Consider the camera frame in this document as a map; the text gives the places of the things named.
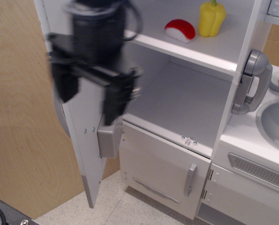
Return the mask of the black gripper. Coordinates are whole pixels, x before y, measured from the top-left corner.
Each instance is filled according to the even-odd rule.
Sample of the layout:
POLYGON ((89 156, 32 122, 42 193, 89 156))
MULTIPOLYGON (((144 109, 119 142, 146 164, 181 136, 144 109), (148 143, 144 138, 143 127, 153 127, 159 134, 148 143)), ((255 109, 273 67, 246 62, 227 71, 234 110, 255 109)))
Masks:
POLYGON ((71 35, 47 36, 52 45, 52 75, 61 100, 66 103, 78 93, 80 78, 102 86, 106 126, 124 114, 140 76, 139 67, 122 50, 126 41, 134 39, 124 35, 125 25, 125 13, 73 15, 71 35))

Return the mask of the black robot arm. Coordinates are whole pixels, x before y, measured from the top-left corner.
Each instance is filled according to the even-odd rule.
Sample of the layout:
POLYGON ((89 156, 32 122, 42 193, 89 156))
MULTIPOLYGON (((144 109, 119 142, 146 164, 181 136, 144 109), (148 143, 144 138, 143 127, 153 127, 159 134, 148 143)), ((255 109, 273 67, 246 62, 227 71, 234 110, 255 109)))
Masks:
POLYGON ((126 12, 136 20, 135 33, 143 28, 143 20, 128 0, 73 0, 64 9, 71 15, 71 35, 50 33, 51 71, 56 90, 63 102, 78 93, 79 79, 84 77, 105 89, 102 114, 109 126, 122 116, 136 93, 140 67, 123 51, 126 12))

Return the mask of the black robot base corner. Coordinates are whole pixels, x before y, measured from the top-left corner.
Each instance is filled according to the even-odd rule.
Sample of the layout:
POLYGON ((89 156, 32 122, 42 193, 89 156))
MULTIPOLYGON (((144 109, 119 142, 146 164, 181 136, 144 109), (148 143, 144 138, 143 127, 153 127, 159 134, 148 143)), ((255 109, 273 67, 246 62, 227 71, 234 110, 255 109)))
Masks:
POLYGON ((38 225, 38 223, 0 200, 0 225, 38 225))

